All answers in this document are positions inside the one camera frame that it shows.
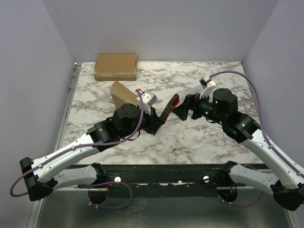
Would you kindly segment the red black utility knife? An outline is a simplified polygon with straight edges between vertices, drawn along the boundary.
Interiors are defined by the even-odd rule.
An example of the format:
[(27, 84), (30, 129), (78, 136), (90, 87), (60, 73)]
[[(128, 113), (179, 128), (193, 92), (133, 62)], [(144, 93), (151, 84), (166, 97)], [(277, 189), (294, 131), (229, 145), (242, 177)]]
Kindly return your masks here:
[(160, 118), (163, 121), (166, 121), (172, 110), (179, 104), (179, 102), (180, 102), (180, 97), (178, 94), (175, 94), (165, 106), (163, 112), (160, 115)]

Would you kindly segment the brown cardboard express box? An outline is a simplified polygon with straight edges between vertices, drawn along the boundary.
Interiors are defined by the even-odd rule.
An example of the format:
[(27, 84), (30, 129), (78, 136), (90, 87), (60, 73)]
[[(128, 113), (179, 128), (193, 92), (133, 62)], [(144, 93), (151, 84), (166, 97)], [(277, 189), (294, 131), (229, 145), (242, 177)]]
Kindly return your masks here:
[(109, 87), (109, 91), (116, 108), (120, 108), (126, 103), (133, 104), (135, 106), (138, 105), (137, 95), (118, 81), (114, 82)]

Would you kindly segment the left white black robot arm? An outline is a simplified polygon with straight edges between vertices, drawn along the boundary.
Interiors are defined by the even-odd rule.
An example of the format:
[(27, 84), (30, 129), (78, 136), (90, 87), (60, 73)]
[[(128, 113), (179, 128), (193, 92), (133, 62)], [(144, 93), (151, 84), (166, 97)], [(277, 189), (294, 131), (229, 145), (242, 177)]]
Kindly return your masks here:
[(154, 108), (146, 112), (140, 106), (123, 104), (113, 116), (94, 124), (67, 146), (45, 157), (23, 158), (20, 166), (26, 194), (30, 201), (37, 201), (72, 185), (101, 187), (106, 179), (101, 165), (94, 163), (81, 168), (76, 163), (129, 140), (138, 131), (156, 134), (166, 119), (164, 115), (158, 116)]

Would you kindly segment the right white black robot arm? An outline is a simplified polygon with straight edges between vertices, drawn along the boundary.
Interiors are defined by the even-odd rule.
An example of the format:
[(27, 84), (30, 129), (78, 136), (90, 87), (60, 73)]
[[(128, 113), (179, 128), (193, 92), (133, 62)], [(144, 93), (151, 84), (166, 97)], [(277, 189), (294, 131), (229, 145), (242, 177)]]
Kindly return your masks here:
[(205, 117), (222, 126), (223, 132), (253, 152), (270, 170), (261, 173), (235, 162), (227, 162), (218, 174), (219, 182), (228, 186), (242, 183), (271, 195), (283, 208), (295, 211), (304, 202), (304, 169), (297, 165), (272, 140), (251, 116), (238, 111), (238, 99), (229, 89), (213, 92), (213, 100), (199, 94), (186, 95), (182, 104), (173, 109), (182, 121), (192, 110), (192, 119)]

